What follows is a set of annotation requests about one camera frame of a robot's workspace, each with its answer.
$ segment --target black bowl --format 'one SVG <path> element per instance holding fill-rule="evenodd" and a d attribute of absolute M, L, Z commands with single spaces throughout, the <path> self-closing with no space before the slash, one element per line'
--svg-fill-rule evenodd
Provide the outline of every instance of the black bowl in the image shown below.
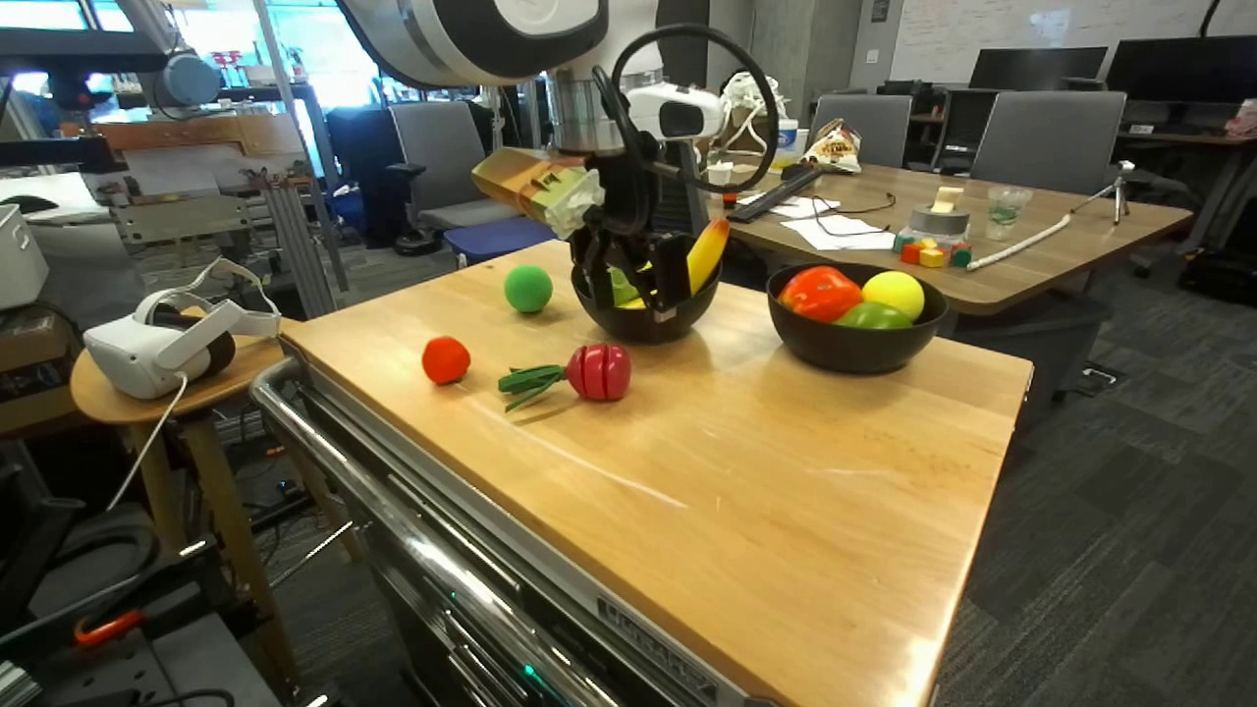
<path fill-rule="evenodd" d="M 599 301 L 593 291 L 585 291 L 580 280 L 573 275 L 573 291 L 585 313 L 615 340 L 677 340 L 692 334 L 692 327 L 712 306 L 715 288 L 720 288 L 720 275 L 712 275 L 692 297 L 669 309 L 615 309 L 612 301 Z"/>
<path fill-rule="evenodd" d="M 766 288 L 772 329 L 780 334 L 793 356 L 817 371 L 870 377 L 870 373 L 902 371 L 935 338 L 935 327 L 944 318 L 944 293 L 924 280 L 919 288 L 928 291 L 928 306 L 906 329 L 848 329 L 848 327 L 813 322 L 787 309 L 779 293 L 804 267 L 787 267 Z M 889 267 L 839 263 L 839 270 L 863 288 L 870 275 Z"/>

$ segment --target desk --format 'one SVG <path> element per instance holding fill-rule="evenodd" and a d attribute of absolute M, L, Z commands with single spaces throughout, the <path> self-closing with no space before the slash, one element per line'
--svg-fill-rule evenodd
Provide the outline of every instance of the desk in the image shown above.
<path fill-rule="evenodd" d="M 262 338 L 237 338 L 237 356 L 218 377 L 193 382 L 183 402 L 175 406 L 173 422 L 187 444 L 187 457 L 197 463 L 197 484 L 205 494 L 205 505 L 211 516 L 214 537 L 222 543 L 222 558 L 231 567 L 237 589 L 258 609 L 258 648 L 262 648 L 262 670 L 283 689 L 293 681 L 290 643 L 283 636 L 273 598 L 268 571 L 251 543 L 251 518 L 237 494 L 231 463 L 218 448 L 214 426 L 208 418 L 211 406 L 239 395 L 255 373 L 279 360 L 279 340 Z M 131 452 L 136 452 L 166 402 L 131 402 L 116 395 L 108 377 L 95 364 L 95 356 L 82 350 L 69 373 L 69 395 L 82 418 L 97 426 L 120 428 Z M 153 529 L 159 537 L 166 554 L 175 554 L 183 537 L 183 500 L 175 490 L 175 479 L 167 471 L 167 457 L 159 444 L 148 448 L 141 463 L 141 484 L 153 511 Z"/>
<path fill-rule="evenodd" d="M 1223 137 L 1223 134 L 1124 134 L 1126 148 L 1185 148 L 1185 153 L 1223 153 L 1223 170 L 1210 186 L 1202 213 L 1193 215 L 1189 241 L 1177 242 L 1177 257 L 1227 253 L 1245 206 L 1257 196 L 1257 134 Z"/>
<path fill-rule="evenodd" d="M 863 221 L 881 223 L 881 228 L 898 228 L 898 223 L 906 223 L 911 206 L 924 206 L 935 196 L 937 182 L 944 177 L 935 177 L 935 172 L 863 165 L 860 177 L 817 182 L 817 192 L 838 196 L 853 213 L 876 208 L 893 192 L 895 206 L 889 213 L 868 213 Z M 971 208 L 982 213 L 991 186 L 986 182 L 967 182 L 967 186 L 971 186 Z M 1076 192 L 1037 187 L 1016 221 L 1016 233 L 1004 237 L 1003 242 L 1012 242 L 1016 237 L 1033 237 L 1033 233 L 1058 223 L 1080 202 L 1084 196 L 1076 196 Z M 982 267 L 982 270 L 911 267 L 911 270 L 919 280 L 935 281 L 946 293 L 946 306 L 953 313 L 991 318 L 991 313 L 1012 309 L 1016 301 L 1045 293 L 1049 288 L 1058 288 L 1067 275 L 1080 275 L 1103 259 L 1132 253 L 1143 241 L 1170 237 L 1170 233 L 1185 228 L 1185 221 L 1189 221 L 1189 213 L 1182 213 L 1182 208 L 1132 206 L 1132 215 L 1118 228 L 1113 228 L 1113 206 L 1093 206 L 1051 241 L 1045 241 L 1021 257 L 1009 257 L 994 267 Z M 741 237 L 751 242 L 770 242 L 770 246 L 817 257 L 797 233 L 780 228 L 779 215 L 766 215 L 753 223 L 733 223 L 733 237 Z M 870 257 L 870 253 L 825 253 L 825 259 L 902 267 L 895 257 Z"/>
<path fill-rule="evenodd" d="M 569 270 L 560 242 L 539 242 L 303 322 L 285 344 L 366 408 L 353 422 L 379 418 L 438 460 L 408 466 L 413 484 L 471 488 L 496 503 L 476 521 L 510 528 L 497 543 L 554 547 L 550 583 L 598 579 L 779 704 L 924 704 L 1028 364 L 935 338 L 893 377 L 817 373 L 780 350 L 758 291 L 720 288 L 696 334 L 628 350 L 622 406 L 522 426 L 496 377 L 605 334 L 569 288 L 514 318 L 502 275 L 517 263 Z M 433 334 L 467 340 L 462 385 L 425 382 Z"/>

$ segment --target laboratory room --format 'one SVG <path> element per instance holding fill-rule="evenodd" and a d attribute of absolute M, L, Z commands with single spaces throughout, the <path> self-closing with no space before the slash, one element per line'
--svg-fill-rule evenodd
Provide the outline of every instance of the laboratory room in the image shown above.
<path fill-rule="evenodd" d="M 1250 0 L 0 0 L 0 704 L 1257 704 L 1254 329 Z"/>

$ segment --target red tomato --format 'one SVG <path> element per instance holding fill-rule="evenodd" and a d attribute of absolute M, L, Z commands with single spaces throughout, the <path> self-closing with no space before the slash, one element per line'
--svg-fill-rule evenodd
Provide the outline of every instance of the red tomato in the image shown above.
<path fill-rule="evenodd" d="M 580 402 L 622 402 L 628 394 L 628 355 L 622 344 L 580 344 L 564 360 L 564 382 Z"/>
<path fill-rule="evenodd" d="M 860 288 L 838 267 L 804 267 L 780 291 L 780 306 L 813 322 L 834 322 L 848 313 L 856 301 Z"/>
<path fill-rule="evenodd" d="M 425 344 L 425 373 L 433 385 L 455 385 L 471 371 L 471 350 L 461 338 L 433 338 Z"/>

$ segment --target green ball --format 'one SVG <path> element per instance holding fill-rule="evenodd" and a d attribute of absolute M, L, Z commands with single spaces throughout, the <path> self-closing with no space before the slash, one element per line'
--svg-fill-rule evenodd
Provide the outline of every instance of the green ball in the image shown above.
<path fill-rule="evenodd" d="M 517 313 L 525 313 L 525 318 L 540 313 L 554 293 L 550 270 L 540 270 L 533 263 L 510 267 L 502 293 Z"/>

